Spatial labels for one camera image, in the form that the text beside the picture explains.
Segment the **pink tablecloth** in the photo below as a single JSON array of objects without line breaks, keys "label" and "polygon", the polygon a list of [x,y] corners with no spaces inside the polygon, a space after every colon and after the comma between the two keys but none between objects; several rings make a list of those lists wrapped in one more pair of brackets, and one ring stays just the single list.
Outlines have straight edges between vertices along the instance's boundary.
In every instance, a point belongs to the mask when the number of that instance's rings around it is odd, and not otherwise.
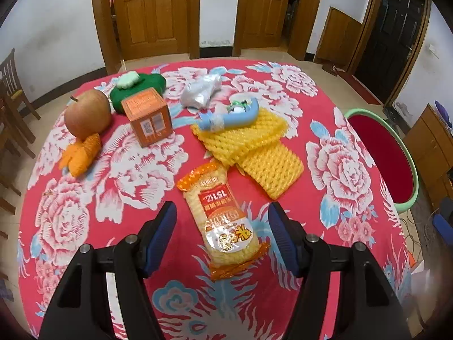
[{"label": "pink tablecloth", "polygon": [[[234,195],[269,253],[237,277],[212,282],[207,255],[192,215],[175,182],[210,155],[187,126],[198,116],[179,103],[186,83],[219,73],[223,89],[211,100],[218,111],[230,101],[255,96],[260,106],[289,125],[282,142],[303,161],[305,171],[279,199],[290,218],[328,243],[370,247],[397,295],[407,289],[408,258],[401,225],[373,159],[338,108],[298,67],[246,60],[188,61],[138,72],[160,72],[174,133],[141,148],[124,116],[113,115],[102,134],[103,150],[88,174],[73,179],[57,163],[74,141],[60,116],[30,177],[19,235],[19,285],[31,330],[37,334],[47,305],[75,251],[116,244],[153,219],[165,200],[178,222],[158,272],[146,282],[149,297],[169,339],[277,339],[285,331],[300,280],[286,270],[267,221],[270,199],[236,168],[228,179]],[[114,76],[86,83],[110,94]],[[322,338],[335,320],[338,276],[333,275]],[[108,276],[117,336],[125,338]]]}]

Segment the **qr code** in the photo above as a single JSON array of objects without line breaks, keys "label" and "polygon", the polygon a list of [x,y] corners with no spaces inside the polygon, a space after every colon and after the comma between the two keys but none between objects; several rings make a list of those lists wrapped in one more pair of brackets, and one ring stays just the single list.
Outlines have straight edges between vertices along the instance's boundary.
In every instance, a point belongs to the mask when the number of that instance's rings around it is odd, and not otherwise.
[{"label": "qr code", "polygon": [[149,120],[149,119],[143,120],[143,121],[140,123],[140,125],[141,125],[141,127],[142,127],[143,134],[144,134],[146,137],[149,137],[149,136],[151,136],[151,135],[154,134],[153,126],[151,125],[151,120]]},{"label": "qr code", "polygon": [[165,129],[164,118],[160,112],[154,115],[152,119],[156,132],[160,132]]}]

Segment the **purple object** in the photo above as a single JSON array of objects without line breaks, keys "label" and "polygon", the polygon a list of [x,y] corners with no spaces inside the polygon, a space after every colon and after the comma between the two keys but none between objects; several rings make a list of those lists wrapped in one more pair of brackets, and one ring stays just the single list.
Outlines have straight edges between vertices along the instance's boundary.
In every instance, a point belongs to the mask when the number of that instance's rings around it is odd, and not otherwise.
[{"label": "purple object", "polygon": [[434,103],[436,104],[437,110],[439,111],[440,116],[442,116],[442,119],[445,120],[450,128],[453,128],[452,123],[450,123],[450,116],[448,115],[447,110],[445,110],[445,108],[438,103],[438,101],[434,101]]}]

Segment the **brown door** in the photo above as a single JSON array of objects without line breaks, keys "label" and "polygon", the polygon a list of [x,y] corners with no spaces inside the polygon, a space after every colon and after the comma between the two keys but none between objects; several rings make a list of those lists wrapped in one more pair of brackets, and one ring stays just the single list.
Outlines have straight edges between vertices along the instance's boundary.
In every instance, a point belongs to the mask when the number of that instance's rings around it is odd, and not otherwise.
[{"label": "brown door", "polygon": [[243,0],[240,3],[246,6],[241,48],[279,46],[288,0]]},{"label": "brown door", "polygon": [[189,51],[187,0],[115,0],[125,60]]},{"label": "brown door", "polygon": [[381,0],[354,74],[383,103],[401,76],[420,29],[423,0]]}]

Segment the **white plastic bag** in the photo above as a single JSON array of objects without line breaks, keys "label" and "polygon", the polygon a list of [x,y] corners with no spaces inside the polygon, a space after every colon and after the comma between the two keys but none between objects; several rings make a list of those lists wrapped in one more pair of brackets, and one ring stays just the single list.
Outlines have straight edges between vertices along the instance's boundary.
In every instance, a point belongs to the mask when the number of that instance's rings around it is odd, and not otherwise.
[{"label": "white plastic bag", "polygon": [[189,83],[181,94],[181,104],[184,107],[195,107],[205,109],[208,107],[212,94],[221,89],[222,78],[220,75],[204,75]]}]

